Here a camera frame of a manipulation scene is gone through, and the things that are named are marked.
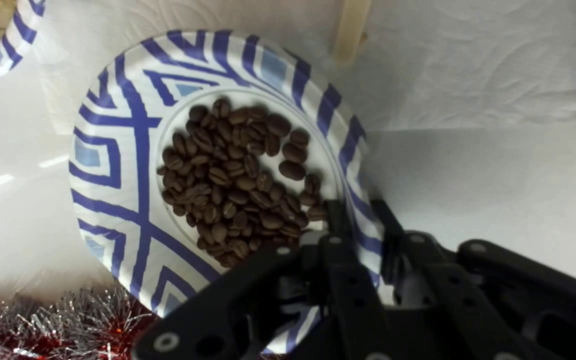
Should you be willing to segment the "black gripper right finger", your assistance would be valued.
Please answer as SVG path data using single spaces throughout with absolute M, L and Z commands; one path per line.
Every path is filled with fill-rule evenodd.
M 401 360 L 576 360 L 576 277 L 489 240 L 444 248 L 386 201 L 382 277 Z

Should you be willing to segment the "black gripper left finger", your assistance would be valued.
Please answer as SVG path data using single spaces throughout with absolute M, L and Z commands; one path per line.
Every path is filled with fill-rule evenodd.
M 132 360 L 258 360 L 260 349 L 309 307 L 319 324 L 293 360 L 397 360 L 385 307 L 359 263 L 343 201 L 329 201 L 330 227 L 301 245 L 262 250 L 152 324 Z

